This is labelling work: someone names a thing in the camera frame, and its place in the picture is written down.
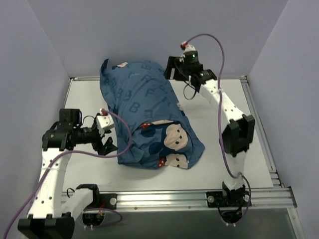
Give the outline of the blue cartoon print pillowcase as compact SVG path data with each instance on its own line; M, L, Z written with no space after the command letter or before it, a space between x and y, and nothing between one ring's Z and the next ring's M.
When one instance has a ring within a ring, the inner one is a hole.
M204 144L154 61L124 62L100 68L100 90L113 114L118 163L137 168L173 166L190 169L204 153Z

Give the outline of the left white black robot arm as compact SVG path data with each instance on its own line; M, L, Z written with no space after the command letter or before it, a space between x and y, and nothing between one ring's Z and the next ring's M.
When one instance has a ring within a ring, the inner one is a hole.
M29 197L32 206L27 217L19 219L17 229L28 239L70 239L75 221L83 216L84 225L97 226L110 210L96 184L76 187L65 204L62 189L68 162L77 151L75 147L90 144L96 157L107 158L117 150L105 134L114 128L115 114L101 109L91 127L84 127L79 109L60 109L59 120L42 137L42 168L35 191Z

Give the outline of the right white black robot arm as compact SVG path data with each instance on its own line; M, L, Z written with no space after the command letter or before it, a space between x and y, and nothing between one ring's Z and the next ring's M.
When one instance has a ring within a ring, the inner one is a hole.
M223 180L221 199L226 205L239 200L245 191L244 165L247 151L253 141L255 118L244 114L220 87L220 81L210 69L199 62L198 52L191 50L182 56L170 56L164 71L166 79L183 81L191 85L217 110L219 144L227 176Z

